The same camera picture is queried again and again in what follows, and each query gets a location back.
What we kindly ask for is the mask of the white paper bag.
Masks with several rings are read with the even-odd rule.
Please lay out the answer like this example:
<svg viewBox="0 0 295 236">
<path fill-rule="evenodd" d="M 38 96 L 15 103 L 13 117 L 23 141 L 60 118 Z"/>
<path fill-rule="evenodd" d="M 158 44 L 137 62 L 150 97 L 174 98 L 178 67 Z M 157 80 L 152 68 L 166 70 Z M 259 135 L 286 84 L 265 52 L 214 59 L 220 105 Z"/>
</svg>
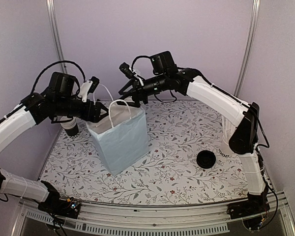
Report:
<svg viewBox="0 0 295 236">
<path fill-rule="evenodd" d="M 108 115 L 86 127 L 101 163 L 109 173 L 117 175 L 148 153 L 146 113 L 131 107 L 127 100 L 111 100 Z"/>
</svg>

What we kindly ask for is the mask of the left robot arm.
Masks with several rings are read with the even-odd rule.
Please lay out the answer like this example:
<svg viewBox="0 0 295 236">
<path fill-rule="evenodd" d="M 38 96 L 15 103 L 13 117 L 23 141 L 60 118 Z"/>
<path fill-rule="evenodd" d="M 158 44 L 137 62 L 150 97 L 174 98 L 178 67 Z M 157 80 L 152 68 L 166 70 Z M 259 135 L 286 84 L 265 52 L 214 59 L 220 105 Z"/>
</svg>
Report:
<svg viewBox="0 0 295 236">
<path fill-rule="evenodd" d="M 68 74 L 54 72 L 48 87 L 42 93 L 31 92 L 6 116 L 0 120 L 0 153 L 17 137 L 49 118 L 63 128 L 78 133 L 76 119 L 99 122 L 108 114 L 101 102 L 92 102 L 88 94 L 99 85 L 99 79 L 78 85 L 76 94 L 73 87 L 77 78 Z M 52 213 L 60 213 L 63 202 L 59 192 L 48 182 L 32 181 L 11 174 L 0 168 L 0 194 L 9 194 L 20 198 L 33 199 L 44 203 Z"/>
</svg>

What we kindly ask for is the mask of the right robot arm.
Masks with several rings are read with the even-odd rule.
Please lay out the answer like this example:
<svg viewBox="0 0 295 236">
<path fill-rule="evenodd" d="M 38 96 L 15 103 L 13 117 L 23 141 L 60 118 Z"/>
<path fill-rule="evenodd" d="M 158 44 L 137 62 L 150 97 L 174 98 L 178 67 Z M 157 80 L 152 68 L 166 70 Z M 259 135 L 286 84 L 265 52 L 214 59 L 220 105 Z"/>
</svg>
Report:
<svg viewBox="0 0 295 236">
<path fill-rule="evenodd" d="M 144 79 L 135 72 L 133 65 L 122 63 L 120 71 L 128 82 L 120 90 L 121 99 L 131 97 L 130 106 L 139 107 L 148 103 L 148 97 L 166 90 L 174 90 L 205 103 L 219 112 L 235 130 L 229 138 L 231 151 L 242 162 L 248 193 L 254 195 L 244 204 L 248 214 L 255 214 L 263 205 L 260 197 L 267 192 L 263 179 L 263 166 L 258 143 L 259 106 L 255 102 L 244 102 L 210 82 L 198 69 L 178 67 L 169 51 L 149 56 L 154 77 Z"/>
</svg>

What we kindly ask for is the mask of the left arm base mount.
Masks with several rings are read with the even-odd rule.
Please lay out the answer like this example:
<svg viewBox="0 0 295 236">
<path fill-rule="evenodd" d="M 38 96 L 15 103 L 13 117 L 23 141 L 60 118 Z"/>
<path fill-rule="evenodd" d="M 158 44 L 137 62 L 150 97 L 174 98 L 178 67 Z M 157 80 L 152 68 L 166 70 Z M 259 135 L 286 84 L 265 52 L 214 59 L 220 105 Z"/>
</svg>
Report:
<svg viewBox="0 0 295 236">
<path fill-rule="evenodd" d="M 77 219 L 81 202 L 73 197 L 62 200 L 58 195 L 49 195 L 44 202 L 39 202 L 38 209 L 53 215 Z"/>
</svg>

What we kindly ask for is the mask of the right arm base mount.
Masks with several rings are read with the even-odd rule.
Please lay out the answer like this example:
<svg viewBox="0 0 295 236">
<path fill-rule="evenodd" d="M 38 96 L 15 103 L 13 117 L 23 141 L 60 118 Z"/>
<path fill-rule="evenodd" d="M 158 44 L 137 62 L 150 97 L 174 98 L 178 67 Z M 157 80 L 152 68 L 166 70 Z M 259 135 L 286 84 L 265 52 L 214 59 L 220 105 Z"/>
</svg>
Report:
<svg viewBox="0 0 295 236">
<path fill-rule="evenodd" d="M 231 219 L 248 217 L 243 220 L 243 225 L 251 231 L 259 230 L 265 222 L 267 212 L 270 206 L 267 200 L 246 200 L 237 203 L 228 204 L 227 214 Z"/>
</svg>

